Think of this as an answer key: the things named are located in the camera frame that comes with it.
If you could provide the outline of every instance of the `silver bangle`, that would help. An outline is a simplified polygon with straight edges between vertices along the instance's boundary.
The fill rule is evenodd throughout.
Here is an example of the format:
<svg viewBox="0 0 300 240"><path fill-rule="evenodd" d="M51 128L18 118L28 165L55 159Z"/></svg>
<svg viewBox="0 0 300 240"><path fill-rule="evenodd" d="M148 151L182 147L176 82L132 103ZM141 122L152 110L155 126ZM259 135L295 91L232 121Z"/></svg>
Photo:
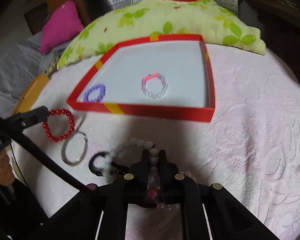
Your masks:
<svg viewBox="0 0 300 240"><path fill-rule="evenodd" d="M70 162L67 157L66 157L66 147L68 145L68 142L70 141L70 139L76 134L76 133L80 133L83 135L83 139L84 139L84 150L81 154L81 156L76 159L74 162ZM87 138L87 135L83 132L80 132L80 131L75 131L71 136L69 136L66 141L64 142L63 146L62 146L62 149L61 149L61 159L63 160L63 162L69 166L76 166L78 165L82 160L83 158L85 157L86 153L87 153L87 150L88 150L88 138Z"/></svg>

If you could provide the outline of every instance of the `green floral pillow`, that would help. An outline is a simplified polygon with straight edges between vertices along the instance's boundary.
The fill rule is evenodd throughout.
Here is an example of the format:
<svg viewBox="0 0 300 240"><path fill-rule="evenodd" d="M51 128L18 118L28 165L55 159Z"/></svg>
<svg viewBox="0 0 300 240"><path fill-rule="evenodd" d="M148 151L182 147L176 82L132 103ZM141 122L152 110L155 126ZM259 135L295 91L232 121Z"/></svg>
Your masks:
<svg viewBox="0 0 300 240"><path fill-rule="evenodd" d="M121 41L172 33L201 34L207 43L266 53L260 30L245 25L213 0L143 0L111 11L89 24L63 52L58 69L105 53Z"/></svg>

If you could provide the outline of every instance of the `yellow stripe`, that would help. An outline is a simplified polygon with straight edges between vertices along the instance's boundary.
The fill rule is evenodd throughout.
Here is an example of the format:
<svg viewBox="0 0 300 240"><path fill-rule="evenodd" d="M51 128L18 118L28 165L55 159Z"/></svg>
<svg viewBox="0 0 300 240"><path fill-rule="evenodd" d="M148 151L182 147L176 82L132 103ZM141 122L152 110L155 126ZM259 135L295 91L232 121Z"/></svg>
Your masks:
<svg viewBox="0 0 300 240"><path fill-rule="evenodd" d="M102 67L103 63L101 62L101 60L98 60L94 66L97 68L97 69L100 69Z"/></svg>
<svg viewBox="0 0 300 240"><path fill-rule="evenodd" d="M208 52L206 52L206 55L205 55L205 57L206 57L206 61L208 60L208 58L209 58L209 53Z"/></svg>
<svg viewBox="0 0 300 240"><path fill-rule="evenodd" d="M150 41L158 41L158 40L159 40L159 35L150 36Z"/></svg>
<svg viewBox="0 0 300 240"><path fill-rule="evenodd" d="M114 103L104 103L106 108L109 109L109 111L113 114L124 114L124 111L118 106L118 104Z"/></svg>

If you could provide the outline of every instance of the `purple bracelet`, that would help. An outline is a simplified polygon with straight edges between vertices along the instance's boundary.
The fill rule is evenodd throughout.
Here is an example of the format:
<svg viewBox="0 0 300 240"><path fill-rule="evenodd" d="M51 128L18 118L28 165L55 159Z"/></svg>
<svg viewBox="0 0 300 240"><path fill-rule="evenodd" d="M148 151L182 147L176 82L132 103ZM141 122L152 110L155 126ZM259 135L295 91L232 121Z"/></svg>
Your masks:
<svg viewBox="0 0 300 240"><path fill-rule="evenodd" d="M95 90L98 90L100 89L100 95L98 95L98 97L96 99L91 99L89 100L89 95L95 91ZM97 85L94 85L92 86L91 88L89 88L85 93L84 93L84 96L83 96L83 101L84 102L91 102L91 103L94 103L94 102L98 102L100 103L100 101L103 99L103 97L105 96L106 94L106 87L104 84L97 84Z"/></svg>

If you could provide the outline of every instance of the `white bead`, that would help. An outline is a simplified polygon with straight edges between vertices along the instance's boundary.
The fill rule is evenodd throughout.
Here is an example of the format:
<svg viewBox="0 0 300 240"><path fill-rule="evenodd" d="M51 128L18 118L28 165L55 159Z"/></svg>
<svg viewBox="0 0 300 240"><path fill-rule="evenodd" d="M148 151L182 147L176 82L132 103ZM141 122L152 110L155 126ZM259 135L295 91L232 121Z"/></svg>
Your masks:
<svg viewBox="0 0 300 240"><path fill-rule="evenodd" d="M138 148L143 148L145 145L145 141L144 140L138 140L137 141L137 147Z"/></svg>
<svg viewBox="0 0 300 240"><path fill-rule="evenodd" d="M117 150L111 150L110 151L110 155L112 156L112 157L116 157L117 155L118 155L118 152L117 152Z"/></svg>
<svg viewBox="0 0 300 240"><path fill-rule="evenodd" d="M101 174L102 174L102 176L104 176L104 177L108 177L108 176L110 176L110 171L107 170L107 169L104 169L104 170L101 171Z"/></svg>
<svg viewBox="0 0 300 240"><path fill-rule="evenodd" d="M104 164L103 164L103 169L104 170L110 170L111 169L111 163L107 163L107 162L105 162Z"/></svg>
<svg viewBox="0 0 300 240"><path fill-rule="evenodd" d="M150 171L150 175L152 175L152 176L158 175L158 173L159 173L158 168L155 166L150 167L149 171Z"/></svg>
<svg viewBox="0 0 300 240"><path fill-rule="evenodd" d="M94 161L93 161L93 167L95 169L98 169L98 170L102 170L104 169L105 167L105 163L103 161L101 161L100 159L97 160L98 158L96 158Z"/></svg>
<svg viewBox="0 0 300 240"><path fill-rule="evenodd" d="M150 149L149 153L150 153L151 157L157 157L159 154L159 150L156 148L152 148L152 149Z"/></svg>
<svg viewBox="0 0 300 240"><path fill-rule="evenodd" d="M150 165L151 166L157 166L157 164L158 164L158 158L150 157Z"/></svg>
<svg viewBox="0 0 300 240"><path fill-rule="evenodd" d="M131 138L130 139L130 145L131 146L137 146L137 142L138 142L138 140L136 138Z"/></svg>
<svg viewBox="0 0 300 240"><path fill-rule="evenodd" d="M149 142L149 141L145 142L145 149L150 150L152 146L153 146L153 142Z"/></svg>
<svg viewBox="0 0 300 240"><path fill-rule="evenodd" d="M148 183L152 183L154 181L154 176L148 175Z"/></svg>
<svg viewBox="0 0 300 240"><path fill-rule="evenodd" d="M124 148L128 148L128 147L130 146L130 142L127 141L127 140L125 140L125 141L123 141L122 146L123 146Z"/></svg>
<svg viewBox="0 0 300 240"><path fill-rule="evenodd" d="M105 162L106 163L111 163L112 162L112 156L110 154L106 154L105 155Z"/></svg>
<svg viewBox="0 0 300 240"><path fill-rule="evenodd" d="M123 145L119 145L119 146L117 147L117 152L118 152L118 153L122 153L123 150L124 150Z"/></svg>
<svg viewBox="0 0 300 240"><path fill-rule="evenodd" d="M164 204L162 202L159 202L157 204L157 208L159 208L159 209L164 208Z"/></svg>

